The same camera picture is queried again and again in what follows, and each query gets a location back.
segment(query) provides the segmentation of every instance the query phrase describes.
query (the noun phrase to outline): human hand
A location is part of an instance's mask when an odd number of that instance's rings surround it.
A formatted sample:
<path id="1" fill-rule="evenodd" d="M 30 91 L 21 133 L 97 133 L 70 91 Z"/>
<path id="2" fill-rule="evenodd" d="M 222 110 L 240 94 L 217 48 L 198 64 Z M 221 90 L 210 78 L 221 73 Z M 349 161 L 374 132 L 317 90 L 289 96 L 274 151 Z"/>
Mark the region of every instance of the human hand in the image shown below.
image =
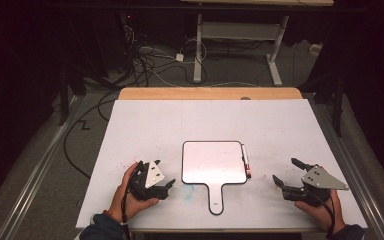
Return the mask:
<path id="1" fill-rule="evenodd" d="M 124 173 L 121 185 L 117 187 L 117 190 L 115 191 L 113 200 L 111 202 L 111 206 L 108 209 L 108 212 L 111 214 L 111 216 L 119 223 L 122 222 L 121 201 L 124 197 L 124 193 L 127 188 L 127 183 L 129 182 L 129 178 L 133 174 L 137 166 L 138 166 L 138 163 L 135 162 L 133 163 L 132 166 L 130 166 L 126 170 L 126 172 Z M 158 198 L 150 198 L 146 201 L 140 201 L 140 200 L 137 200 L 135 197 L 133 197 L 131 193 L 128 193 L 127 199 L 126 199 L 127 220 L 132 219 L 140 211 L 154 206 L 155 204 L 158 203 L 158 201 L 159 201 Z"/>
<path id="2" fill-rule="evenodd" d="M 333 206 L 335 208 L 334 216 L 335 216 L 335 227 L 333 229 L 332 235 L 339 232 L 342 228 L 346 226 L 344 219 L 342 218 L 342 208 L 341 208 L 341 202 L 338 197 L 338 193 L 336 189 L 332 189 L 330 192 L 330 196 L 333 201 Z M 332 201 L 328 199 L 326 201 L 326 205 L 332 210 Z M 318 206 L 318 207 L 313 207 L 311 205 L 308 205 L 305 202 L 301 201 L 296 201 L 295 202 L 295 207 L 301 209 L 308 215 L 312 216 L 313 218 L 316 219 L 318 225 L 324 230 L 328 231 L 331 224 L 332 224 L 332 219 L 330 217 L 330 214 L 328 211 L 324 208 L 323 205 Z"/>

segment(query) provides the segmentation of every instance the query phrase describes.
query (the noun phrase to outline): white table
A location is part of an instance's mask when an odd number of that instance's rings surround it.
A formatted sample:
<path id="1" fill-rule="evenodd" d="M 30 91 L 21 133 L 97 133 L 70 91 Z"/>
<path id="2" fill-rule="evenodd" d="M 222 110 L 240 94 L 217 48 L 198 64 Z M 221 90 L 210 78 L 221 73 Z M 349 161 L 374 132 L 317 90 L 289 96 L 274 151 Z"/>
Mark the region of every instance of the white table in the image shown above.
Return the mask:
<path id="1" fill-rule="evenodd" d="M 182 145 L 191 140 L 237 140 L 247 146 L 252 178 L 224 186 L 220 215 L 210 213 L 205 186 L 181 181 Z M 306 100 L 120 100 L 76 227 L 86 227 L 93 213 L 109 206 L 131 163 L 160 159 L 167 181 L 176 182 L 166 200 L 130 222 L 132 231 L 318 231 L 273 183 L 274 174 L 287 185 L 302 186 L 305 172 L 291 157 L 320 164 L 346 182 Z M 339 191 L 339 196 L 345 221 L 367 227 L 352 193 Z"/>

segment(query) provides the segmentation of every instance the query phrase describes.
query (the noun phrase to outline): table leg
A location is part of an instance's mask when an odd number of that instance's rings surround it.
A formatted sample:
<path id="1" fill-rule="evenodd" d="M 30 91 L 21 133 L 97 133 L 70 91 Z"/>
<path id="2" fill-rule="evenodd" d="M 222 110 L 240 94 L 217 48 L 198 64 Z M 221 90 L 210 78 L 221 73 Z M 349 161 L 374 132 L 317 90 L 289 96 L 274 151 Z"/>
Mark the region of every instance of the table leg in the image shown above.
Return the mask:
<path id="1" fill-rule="evenodd" d="M 289 16 L 284 16 L 282 18 L 282 23 L 280 24 L 279 29 L 278 29 L 277 34 L 276 34 L 273 53 L 266 55 L 267 64 L 269 66 L 270 74 L 272 76 L 273 83 L 276 87 L 282 86 L 282 81 L 280 79 L 279 72 L 277 71 L 275 60 L 276 60 L 277 52 L 279 51 L 279 48 L 280 48 L 280 44 L 282 43 L 282 38 L 283 38 L 283 34 L 285 33 L 286 24 L 288 23 L 288 19 L 289 19 Z"/>
<path id="2" fill-rule="evenodd" d="M 201 82 L 201 65 L 202 65 L 202 14 L 198 14 L 197 32 L 196 32 L 196 55 L 195 55 L 195 68 L 193 71 L 193 81 L 195 83 Z"/>

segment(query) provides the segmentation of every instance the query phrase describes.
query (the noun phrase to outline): gray carpet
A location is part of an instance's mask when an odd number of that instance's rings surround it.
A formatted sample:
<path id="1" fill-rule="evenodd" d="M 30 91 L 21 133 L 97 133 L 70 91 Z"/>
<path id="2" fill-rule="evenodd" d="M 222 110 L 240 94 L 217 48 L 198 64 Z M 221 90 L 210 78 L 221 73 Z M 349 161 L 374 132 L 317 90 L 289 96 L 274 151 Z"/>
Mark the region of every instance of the gray carpet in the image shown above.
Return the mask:
<path id="1" fill-rule="evenodd" d="M 298 86 L 307 79 L 316 60 L 316 57 L 308 54 L 309 47 L 310 44 L 303 42 L 297 46 L 283 46 L 281 48 L 276 63 L 284 86 Z M 263 43 L 255 50 L 241 50 L 222 60 L 211 60 L 211 58 L 220 57 L 220 54 L 209 54 L 208 59 L 204 60 L 204 68 L 208 78 L 204 85 L 223 84 L 218 86 L 249 87 L 252 84 L 272 87 L 270 73 L 267 71 L 267 64 L 264 61 L 264 54 L 269 53 L 270 48 L 270 44 Z M 176 51 L 164 46 L 158 46 L 158 49 L 171 56 L 176 53 Z M 169 62 L 169 60 L 161 58 L 153 59 L 159 65 Z M 192 79 L 192 65 L 176 65 L 185 66 L 188 79 Z M 163 69 L 165 68 L 158 68 L 154 71 L 158 72 Z M 116 72 L 112 73 L 112 78 L 117 76 Z M 182 68 L 167 69 L 159 73 L 158 76 L 153 75 L 149 79 L 149 86 L 169 86 L 168 84 L 193 86 L 186 82 Z M 48 165 L 43 168 L 45 170 L 44 178 L 36 179 L 37 191 L 32 192 L 31 203 L 23 211 L 16 208 L 15 215 L 22 221 L 19 221 L 19 225 L 15 226 L 11 235 L 13 239 L 74 239 L 79 232 L 75 229 L 75 224 L 86 193 L 88 179 L 76 171 L 67 161 L 63 151 L 63 140 L 75 120 L 95 106 L 108 92 L 91 80 L 86 80 L 86 83 L 88 93 L 84 98 L 75 99 L 71 108 L 69 124 L 63 127 L 57 126 L 59 106 L 58 100 L 56 100 L 55 113 L 31 139 L 0 189 L 1 230 L 29 177 L 34 173 L 35 167 L 41 163 L 44 155 L 49 160 Z M 114 92 L 106 99 L 115 99 L 117 95 L 118 92 Z M 100 108 L 104 117 L 110 116 L 111 106 L 112 104 L 109 103 Z M 313 110 L 341 169 L 347 180 L 351 180 L 350 186 L 353 193 L 357 199 L 361 199 L 360 208 L 369 225 L 365 239 L 384 239 L 384 171 L 353 118 L 351 106 L 345 98 L 341 122 L 342 138 L 336 137 L 330 125 L 331 106 L 329 104 L 313 104 Z M 98 114 L 97 109 L 92 110 L 82 120 L 85 120 L 85 125 L 83 126 L 83 123 L 75 124 L 67 137 L 66 147 L 73 163 L 85 173 L 91 174 L 107 122 Z M 58 132 L 62 132 L 62 137 L 56 144 L 54 151 L 47 151 L 53 137 Z M 357 171 L 349 170 L 350 164 L 356 165 Z M 354 181 L 353 176 L 356 175 L 362 180 Z M 150 236 L 137 234 L 137 239 L 144 239 L 145 237 Z M 164 236 L 154 235 L 153 237 L 155 239 L 168 239 Z M 302 238 L 305 240 L 324 239 L 324 234 L 306 233 L 302 234 Z"/>

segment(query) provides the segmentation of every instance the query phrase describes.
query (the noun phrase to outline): black cable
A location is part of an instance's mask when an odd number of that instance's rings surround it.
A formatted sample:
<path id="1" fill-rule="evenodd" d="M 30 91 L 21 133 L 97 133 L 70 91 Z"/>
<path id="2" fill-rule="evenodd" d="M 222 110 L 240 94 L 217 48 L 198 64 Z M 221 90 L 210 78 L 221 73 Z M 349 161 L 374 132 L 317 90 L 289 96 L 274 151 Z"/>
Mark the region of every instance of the black cable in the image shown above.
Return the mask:
<path id="1" fill-rule="evenodd" d="M 219 45 L 223 45 L 223 46 L 226 47 L 226 49 L 211 48 L 211 47 L 209 47 L 208 43 L 205 43 L 206 50 L 207 50 L 207 57 L 206 57 L 206 59 L 213 60 L 213 61 L 223 60 L 224 58 L 227 58 L 231 53 L 234 53 L 234 52 L 241 52 L 241 51 L 245 51 L 245 50 L 255 50 L 255 49 L 258 49 L 265 42 L 265 41 L 252 41 L 250 46 L 241 47 L 241 46 L 235 46 L 235 45 L 248 44 L 248 43 L 240 42 L 240 41 L 238 41 L 238 42 L 225 42 L 225 41 L 219 42 L 219 41 L 215 41 L 213 39 L 205 39 L 205 40 L 207 40 L 209 42 L 212 42 L 212 43 L 219 44 Z M 219 52 L 226 52 L 226 53 L 224 53 L 224 56 L 222 56 L 222 57 L 211 58 L 210 57 L 211 51 L 219 51 Z"/>
<path id="2" fill-rule="evenodd" d="M 169 70 L 169 69 L 171 69 L 171 68 L 181 68 L 181 69 L 183 69 L 183 71 L 184 71 L 184 73 L 185 73 L 185 79 L 186 79 L 186 82 L 188 82 L 188 83 L 190 83 L 190 84 L 193 84 L 193 85 L 201 85 L 201 84 L 203 84 L 203 83 L 205 82 L 205 81 L 202 81 L 202 82 L 196 83 L 196 82 L 189 81 L 187 70 L 186 70 L 186 68 L 183 67 L 183 66 L 171 66 L 171 67 L 165 68 L 164 70 L 161 70 L 161 71 L 159 71 L 159 72 L 156 72 L 156 74 L 160 74 L 160 73 L 165 72 L 165 71 L 167 71 L 167 70 Z"/>
<path id="3" fill-rule="evenodd" d="M 149 78 L 150 78 L 150 76 L 148 75 L 148 71 L 152 72 L 152 65 L 148 64 L 148 62 L 144 61 L 141 57 L 136 57 L 135 60 L 139 62 L 138 65 L 142 66 L 142 71 L 141 72 L 140 71 L 136 71 L 136 69 L 135 69 L 135 81 L 136 81 L 136 84 L 137 84 L 137 86 L 139 86 L 139 84 L 141 84 L 143 82 L 146 82 L 145 87 L 148 87 L 148 85 L 149 85 Z M 145 75 L 145 79 L 142 80 L 142 81 L 139 81 L 139 78 L 142 75 Z"/>
<path id="4" fill-rule="evenodd" d="M 100 104 L 97 104 L 96 106 L 93 106 L 92 108 L 90 108 L 89 110 L 87 110 L 80 118 L 77 119 L 77 121 L 70 127 L 70 129 L 68 130 L 67 134 L 65 135 L 64 137 L 64 143 L 63 143 L 63 147 L 64 147 L 64 154 L 65 154 L 65 157 L 68 161 L 68 163 L 70 163 L 70 165 L 72 167 L 74 167 L 74 169 L 76 169 L 77 171 L 79 171 L 81 174 L 83 174 L 83 176 L 85 176 L 86 178 L 90 179 L 90 176 L 85 173 L 83 170 L 81 170 L 79 167 L 77 167 L 73 161 L 70 159 L 70 157 L 68 156 L 68 151 L 67 151 L 67 138 L 68 136 L 70 135 L 71 131 L 73 130 L 74 126 L 76 126 L 76 124 L 78 122 L 80 122 L 82 120 L 83 117 L 85 117 L 88 113 L 90 113 L 92 110 L 94 110 L 95 108 L 98 108 L 99 106 L 103 105 L 103 104 L 107 104 L 107 103 L 110 103 L 110 102 L 114 102 L 114 100 L 110 100 L 110 101 L 105 101 L 105 102 L 102 102 Z"/>
<path id="5" fill-rule="evenodd" d="M 149 65 L 149 69 L 150 70 L 154 69 L 155 61 L 152 58 L 149 58 L 149 57 L 146 57 L 146 56 L 142 56 L 142 57 L 146 59 L 146 63 Z"/>
<path id="6" fill-rule="evenodd" d="M 172 61 L 172 62 L 169 62 L 169 63 L 163 64 L 163 65 L 154 66 L 154 68 L 165 67 L 165 66 L 168 66 L 168 65 L 170 65 L 170 64 L 173 64 L 173 63 L 178 63 L 178 61 Z"/>
<path id="7" fill-rule="evenodd" d="M 130 182 L 132 181 L 132 178 L 134 175 L 138 173 L 138 169 L 135 169 L 133 171 L 132 175 L 129 177 L 129 181 L 127 181 L 126 189 L 124 190 L 124 196 L 121 199 L 121 224 L 123 226 L 124 234 L 126 235 L 126 239 L 130 240 L 130 230 L 129 230 L 129 224 L 127 222 L 127 215 L 126 215 L 126 201 L 127 201 L 127 194 L 129 194 L 129 186 Z"/>
<path id="8" fill-rule="evenodd" d="M 306 7 L 310 7 L 310 5 L 308 5 L 307 3 L 305 2 L 301 2 L 301 0 L 297 0 L 299 3 L 301 3 L 302 5 L 306 6 Z"/>
<path id="9" fill-rule="evenodd" d="M 199 83 L 196 83 L 196 82 L 189 82 L 193 85 L 201 85 L 201 84 L 204 84 L 207 80 L 208 80 L 208 77 L 207 77 L 207 71 L 205 70 L 204 66 L 202 65 L 202 62 L 198 60 L 198 57 L 195 56 L 195 59 L 196 59 L 196 62 L 201 65 L 201 69 L 202 71 L 204 72 L 204 76 L 205 76 L 205 79 L 202 80 L 201 82 Z"/>
<path id="10" fill-rule="evenodd" d="M 165 45 L 165 46 L 167 46 L 167 47 L 169 47 L 171 49 L 174 49 L 176 51 L 179 50 L 178 49 L 179 44 L 175 43 L 175 42 L 172 42 L 170 40 L 167 40 L 167 39 L 164 39 L 164 38 L 160 38 L 160 37 L 157 37 L 157 36 L 153 36 L 153 35 L 149 35 L 149 34 L 141 34 L 141 36 L 150 39 L 151 41 L 155 42 L 156 44 Z"/>
<path id="11" fill-rule="evenodd" d="M 310 193 L 310 195 L 312 195 L 313 197 L 315 197 L 315 198 L 316 198 L 316 199 L 323 205 L 323 207 L 326 208 L 326 211 L 327 211 L 327 212 L 329 213 L 329 215 L 330 215 L 330 218 L 331 218 L 331 220 L 332 220 L 332 223 L 330 224 L 330 228 L 329 228 L 329 230 L 328 230 L 328 232 L 327 232 L 327 235 L 326 235 L 326 239 L 329 239 L 329 238 L 332 236 L 333 229 L 335 228 L 335 212 L 332 212 L 332 210 L 329 208 L 329 206 L 327 206 L 326 203 L 323 202 L 323 201 L 322 201 L 319 197 L 317 197 L 314 193 L 312 193 L 312 192 L 308 192 L 308 193 Z M 334 206 L 334 204 L 333 204 L 332 197 L 329 196 L 329 198 L 330 198 L 330 201 L 331 201 L 331 203 L 332 203 L 332 209 L 333 209 L 333 211 L 335 211 L 335 206 Z"/>
<path id="12" fill-rule="evenodd" d="M 270 69 L 270 65 L 271 65 L 271 64 L 272 64 L 272 63 L 269 63 L 268 66 L 267 66 L 267 68 L 265 68 L 260 74 L 258 74 L 258 75 L 255 77 L 255 79 L 257 80 L 257 86 L 260 86 L 260 85 L 258 85 L 258 82 L 259 82 L 259 81 L 258 81 L 258 77 L 259 77 L 259 76 L 263 76 L 263 74 L 266 73 L 267 70 Z"/>
<path id="13" fill-rule="evenodd" d="M 169 57 L 169 56 L 158 56 L 158 55 L 152 55 L 152 54 L 145 54 L 145 55 L 155 57 L 155 58 L 173 59 L 172 57 Z"/>
<path id="14" fill-rule="evenodd" d="M 133 67 L 130 66 L 123 76 L 119 77 L 117 80 L 114 81 L 114 84 L 119 84 L 119 83 L 127 80 L 132 75 L 132 72 L 133 72 Z"/>
<path id="15" fill-rule="evenodd" d="M 107 98 L 109 95 L 111 95 L 113 92 L 115 92 L 115 90 L 113 90 L 113 91 L 109 91 L 108 93 L 106 93 L 101 99 L 99 99 L 99 102 L 98 102 L 98 113 L 99 113 L 99 115 L 105 120 L 105 121 L 110 121 L 110 119 L 109 118 L 106 118 L 103 114 L 102 114 L 102 112 L 101 112 L 101 108 L 100 108 L 100 106 L 102 105 L 101 103 L 102 103 L 102 101 L 104 101 L 104 99 L 105 98 Z"/>
<path id="16" fill-rule="evenodd" d="M 135 78 L 135 84 L 136 84 L 136 87 L 140 87 L 140 86 L 139 86 L 139 82 L 138 82 L 138 77 L 137 77 L 137 75 L 136 75 L 136 70 L 133 71 L 133 75 L 134 75 L 134 78 Z"/>

